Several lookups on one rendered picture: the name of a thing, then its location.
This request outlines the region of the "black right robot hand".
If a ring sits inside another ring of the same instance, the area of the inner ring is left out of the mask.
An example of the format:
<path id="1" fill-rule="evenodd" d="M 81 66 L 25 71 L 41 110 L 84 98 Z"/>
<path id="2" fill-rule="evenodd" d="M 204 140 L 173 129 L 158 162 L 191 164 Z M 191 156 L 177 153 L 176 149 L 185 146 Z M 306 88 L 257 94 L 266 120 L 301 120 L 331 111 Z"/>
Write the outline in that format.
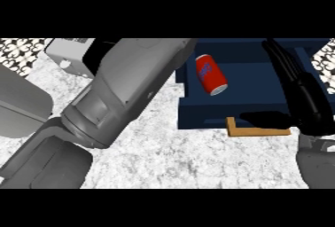
<path id="1" fill-rule="evenodd" d="M 298 127 L 307 136 L 335 134 L 335 120 L 325 92 L 315 76 L 300 67 L 294 55 L 269 38 L 261 42 L 284 89 L 289 113 L 279 111 L 248 112 L 239 118 L 263 129 Z"/>

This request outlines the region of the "dark blue open drawer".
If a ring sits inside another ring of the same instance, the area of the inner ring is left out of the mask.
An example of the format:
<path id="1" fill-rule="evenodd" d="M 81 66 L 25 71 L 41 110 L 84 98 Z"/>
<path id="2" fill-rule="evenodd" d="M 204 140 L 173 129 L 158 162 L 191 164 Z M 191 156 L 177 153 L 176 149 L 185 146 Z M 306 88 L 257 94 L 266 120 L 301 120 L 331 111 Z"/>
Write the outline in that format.
<path id="1" fill-rule="evenodd" d="M 261 47 L 264 38 L 201 38 L 193 53 L 179 69 L 185 73 L 185 97 L 182 106 L 248 106 L 286 110 L 282 85 L 272 66 L 267 51 Z M 211 96 L 196 76 L 195 59 L 210 54 L 227 79 L 227 89 Z"/>

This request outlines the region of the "dark blue drawer front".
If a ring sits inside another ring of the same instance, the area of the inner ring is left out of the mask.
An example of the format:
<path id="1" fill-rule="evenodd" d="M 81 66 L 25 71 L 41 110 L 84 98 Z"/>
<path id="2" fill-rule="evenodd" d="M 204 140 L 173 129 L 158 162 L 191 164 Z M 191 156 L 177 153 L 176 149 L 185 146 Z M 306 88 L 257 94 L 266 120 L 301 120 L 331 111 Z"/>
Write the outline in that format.
<path id="1" fill-rule="evenodd" d="M 224 129 L 226 117 L 236 119 L 239 128 L 253 128 L 253 124 L 239 119 L 247 112 L 279 111 L 289 113 L 286 104 L 208 103 L 199 100 L 179 100 L 179 129 Z"/>

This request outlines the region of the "red soda can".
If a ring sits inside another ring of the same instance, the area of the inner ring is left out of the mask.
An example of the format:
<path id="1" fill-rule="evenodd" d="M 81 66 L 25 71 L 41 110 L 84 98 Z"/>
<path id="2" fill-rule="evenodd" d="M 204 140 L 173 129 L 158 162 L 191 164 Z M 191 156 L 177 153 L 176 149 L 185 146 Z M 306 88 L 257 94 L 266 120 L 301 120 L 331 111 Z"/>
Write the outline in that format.
<path id="1" fill-rule="evenodd" d="M 196 75 L 205 92 L 216 96 L 227 88 L 227 79 L 210 54 L 202 54 L 196 59 Z"/>

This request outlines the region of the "white and black appliance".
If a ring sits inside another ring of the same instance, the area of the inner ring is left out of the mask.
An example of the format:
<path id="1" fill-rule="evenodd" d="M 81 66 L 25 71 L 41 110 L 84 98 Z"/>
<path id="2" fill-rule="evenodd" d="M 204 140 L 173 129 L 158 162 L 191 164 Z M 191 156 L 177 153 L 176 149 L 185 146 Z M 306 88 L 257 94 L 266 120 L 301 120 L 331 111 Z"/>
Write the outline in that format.
<path id="1" fill-rule="evenodd" d="M 53 38 L 44 52 L 68 73 L 93 79 L 99 63 L 120 38 Z"/>

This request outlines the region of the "grey rounded panel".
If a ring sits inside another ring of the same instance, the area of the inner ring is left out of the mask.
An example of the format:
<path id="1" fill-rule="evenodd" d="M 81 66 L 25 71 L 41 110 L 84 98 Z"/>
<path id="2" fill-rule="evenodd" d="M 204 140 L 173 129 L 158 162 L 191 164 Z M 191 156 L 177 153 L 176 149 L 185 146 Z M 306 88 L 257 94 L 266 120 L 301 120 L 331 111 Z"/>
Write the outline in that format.
<path id="1" fill-rule="evenodd" d="M 0 64 L 0 136 L 27 137 L 52 114 L 52 96 Z"/>

